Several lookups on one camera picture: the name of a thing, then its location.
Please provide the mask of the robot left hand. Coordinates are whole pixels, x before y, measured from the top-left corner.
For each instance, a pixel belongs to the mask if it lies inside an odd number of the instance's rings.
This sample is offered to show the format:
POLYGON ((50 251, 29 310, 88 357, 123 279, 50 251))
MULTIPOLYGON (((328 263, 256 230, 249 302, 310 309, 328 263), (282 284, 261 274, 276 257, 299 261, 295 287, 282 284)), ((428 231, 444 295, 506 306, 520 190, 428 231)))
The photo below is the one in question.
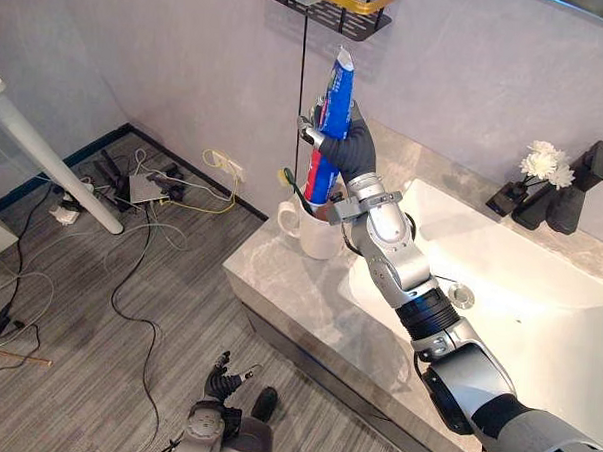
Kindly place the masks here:
POLYGON ((253 378, 262 369, 261 364, 253 364, 241 373, 228 374, 228 363, 230 361, 230 351, 225 351, 219 355, 206 378, 204 384, 205 397, 211 397, 220 403, 224 403, 245 381, 253 378))

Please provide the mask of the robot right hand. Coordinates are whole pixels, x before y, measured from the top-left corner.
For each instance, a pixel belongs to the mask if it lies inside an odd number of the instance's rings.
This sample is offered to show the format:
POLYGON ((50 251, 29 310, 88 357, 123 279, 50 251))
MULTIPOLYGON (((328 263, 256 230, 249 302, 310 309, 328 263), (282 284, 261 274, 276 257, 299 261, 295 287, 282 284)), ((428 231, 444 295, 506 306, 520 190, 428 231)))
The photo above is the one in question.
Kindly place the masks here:
POLYGON ((376 149, 371 133, 353 101, 350 123, 344 139, 326 136, 315 122, 304 116, 297 119, 299 135, 314 147, 304 197, 313 204, 325 203, 338 175, 350 195, 359 201, 385 193, 382 179, 376 174, 376 149))

